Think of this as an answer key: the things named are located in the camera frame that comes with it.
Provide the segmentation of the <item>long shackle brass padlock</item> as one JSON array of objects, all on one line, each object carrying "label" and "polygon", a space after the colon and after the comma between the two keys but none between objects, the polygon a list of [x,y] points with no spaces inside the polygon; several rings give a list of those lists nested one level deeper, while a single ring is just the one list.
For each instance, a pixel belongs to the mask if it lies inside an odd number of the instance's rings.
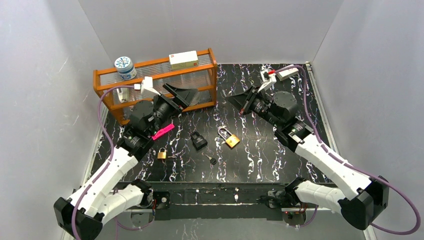
[{"label": "long shackle brass padlock", "polygon": [[224,126],[219,127],[217,133],[231,149],[240,143],[240,139]]}]

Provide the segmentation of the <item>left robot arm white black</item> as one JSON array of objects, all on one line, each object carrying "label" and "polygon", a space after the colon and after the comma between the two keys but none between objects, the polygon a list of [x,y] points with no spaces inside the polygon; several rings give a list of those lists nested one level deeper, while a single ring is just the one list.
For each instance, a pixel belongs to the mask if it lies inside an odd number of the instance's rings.
[{"label": "left robot arm white black", "polygon": [[94,240],[103,226],[125,210],[153,207],[154,190],[144,180],[134,180],[112,194],[121,178],[153,147],[154,135],[174,115],[190,106],[196,88],[163,85],[172,97],[154,91],[152,100],[140,100],[132,108],[129,122],[116,144],[107,134],[111,152],[103,165],[67,198],[58,198],[53,209],[58,225],[76,240]]}]

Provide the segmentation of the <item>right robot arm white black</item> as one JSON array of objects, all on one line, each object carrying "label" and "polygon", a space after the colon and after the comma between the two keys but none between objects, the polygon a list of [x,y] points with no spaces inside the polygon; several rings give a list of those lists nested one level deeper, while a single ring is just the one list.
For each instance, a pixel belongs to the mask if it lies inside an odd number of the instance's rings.
[{"label": "right robot arm white black", "polygon": [[283,146],[311,162],[336,185],[327,187],[298,177],[277,198],[292,205],[311,203],[330,209],[359,230],[365,230],[386,209],[389,188],[354,171],[347,160],[319,142],[314,130],[296,116],[299,105],[290,93],[278,91],[268,98],[257,87],[250,87],[228,96],[227,101],[240,114],[255,113],[273,125]]}]

